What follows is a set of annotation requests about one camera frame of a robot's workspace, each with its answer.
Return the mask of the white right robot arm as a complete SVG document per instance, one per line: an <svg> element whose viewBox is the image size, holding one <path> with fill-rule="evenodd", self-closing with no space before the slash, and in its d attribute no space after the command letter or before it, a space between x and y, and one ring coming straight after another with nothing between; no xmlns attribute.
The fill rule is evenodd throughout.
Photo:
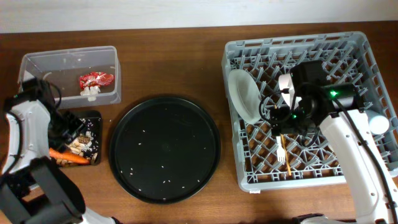
<svg viewBox="0 0 398 224"><path fill-rule="evenodd" d="M270 110L274 134L322 134L349 185L358 223L397 223L397 187L353 84L279 82L287 106Z"/></svg>

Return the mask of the brown ginger piece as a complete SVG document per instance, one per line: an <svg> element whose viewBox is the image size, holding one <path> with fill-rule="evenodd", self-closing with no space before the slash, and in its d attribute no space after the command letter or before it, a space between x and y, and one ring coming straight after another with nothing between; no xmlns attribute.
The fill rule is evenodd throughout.
<svg viewBox="0 0 398 224"><path fill-rule="evenodd" d="M79 142L80 144L88 144L90 141L91 141L91 138L90 138L90 137L83 136L83 135L81 135L81 136L78 137L78 142Z"/></svg>

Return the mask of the orange carrot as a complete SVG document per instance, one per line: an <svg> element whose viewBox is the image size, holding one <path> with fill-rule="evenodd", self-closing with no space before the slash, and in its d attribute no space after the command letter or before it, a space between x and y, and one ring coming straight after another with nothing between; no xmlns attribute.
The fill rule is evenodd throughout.
<svg viewBox="0 0 398 224"><path fill-rule="evenodd" d="M84 157L81 157L79 155L76 155L71 152L58 152L52 148L49 149L49 155L50 157L54 159L61 159L61 160L67 160L73 163L81 164L81 165L88 165L90 164L90 161L88 159L85 159Z"/></svg>

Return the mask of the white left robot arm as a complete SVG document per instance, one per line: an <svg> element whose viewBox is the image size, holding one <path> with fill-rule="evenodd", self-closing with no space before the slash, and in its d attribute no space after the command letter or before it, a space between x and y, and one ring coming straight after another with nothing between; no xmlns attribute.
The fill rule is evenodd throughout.
<svg viewBox="0 0 398 224"><path fill-rule="evenodd" d="M4 102L9 149L1 172L1 211L11 223L118 223L85 205L79 188L51 161L86 127L59 113L54 85L32 78Z"/></svg>

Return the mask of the pale pink bowl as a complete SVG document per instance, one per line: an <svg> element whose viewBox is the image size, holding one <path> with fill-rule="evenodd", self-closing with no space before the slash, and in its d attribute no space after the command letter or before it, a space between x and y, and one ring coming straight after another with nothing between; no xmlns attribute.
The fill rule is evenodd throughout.
<svg viewBox="0 0 398 224"><path fill-rule="evenodd" d="M280 75L278 79L278 84L282 98L285 103L289 105L290 108L296 109L296 107L298 107L299 105L301 97L297 96L295 103L293 103L295 89L292 81L292 74L287 73L284 75Z"/></svg>

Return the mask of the red snack wrapper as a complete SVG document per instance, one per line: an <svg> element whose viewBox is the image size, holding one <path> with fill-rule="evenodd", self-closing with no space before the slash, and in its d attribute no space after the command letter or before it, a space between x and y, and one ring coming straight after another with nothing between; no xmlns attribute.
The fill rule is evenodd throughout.
<svg viewBox="0 0 398 224"><path fill-rule="evenodd" d="M105 72L90 72L79 78L80 89L94 86L108 86L114 81L114 75Z"/></svg>

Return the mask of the grey plate with food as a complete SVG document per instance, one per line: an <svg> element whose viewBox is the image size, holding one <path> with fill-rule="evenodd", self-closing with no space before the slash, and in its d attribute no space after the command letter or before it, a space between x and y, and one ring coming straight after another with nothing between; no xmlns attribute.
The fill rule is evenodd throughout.
<svg viewBox="0 0 398 224"><path fill-rule="evenodd" d="M256 82L247 71L241 69L230 71L228 91L235 110L245 122L254 124L261 119L259 114L261 94Z"/></svg>

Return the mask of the white plastic fork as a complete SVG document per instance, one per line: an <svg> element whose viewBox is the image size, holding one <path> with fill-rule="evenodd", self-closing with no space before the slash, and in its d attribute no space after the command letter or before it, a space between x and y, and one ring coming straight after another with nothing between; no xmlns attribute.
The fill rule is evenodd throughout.
<svg viewBox="0 0 398 224"><path fill-rule="evenodd" d="M285 151L282 146L282 139L280 136L276 136L276 141L277 141L277 160L280 162L282 165L285 164Z"/></svg>

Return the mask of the light blue plastic cup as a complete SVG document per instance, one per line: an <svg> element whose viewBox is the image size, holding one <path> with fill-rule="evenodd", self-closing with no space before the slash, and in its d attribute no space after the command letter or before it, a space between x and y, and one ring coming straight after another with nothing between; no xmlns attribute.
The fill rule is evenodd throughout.
<svg viewBox="0 0 398 224"><path fill-rule="evenodd" d="M389 120L373 111L373 110L366 110L366 114L368 116L368 123L369 128L373 134L384 134L389 129Z"/></svg>

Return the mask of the wooden chopstick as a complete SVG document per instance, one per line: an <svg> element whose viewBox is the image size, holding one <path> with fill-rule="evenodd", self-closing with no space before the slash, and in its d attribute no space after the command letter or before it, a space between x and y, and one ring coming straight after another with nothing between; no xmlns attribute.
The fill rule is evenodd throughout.
<svg viewBox="0 0 398 224"><path fill-rule="evenodd" d="M282 149L284 150L284 153L285 153L285 156L284 156L284 159L285 159L285 161L284 162L281 162L281 156L278 156L278 161L279 162L281 162L281 163L283 163L283 164L285 164L286 166L287 166L287 172L288 172L288 175L289 176L292 176L292 171L291 171L291 168L290 168L290 164L289 164L289 157L288 157L288 153L287 153L287 150L286 150L286 147L285 147L285 138L284 138L284 135L283 134L280 134L280 145L281 145L281 147L282 147Z"/></svg>

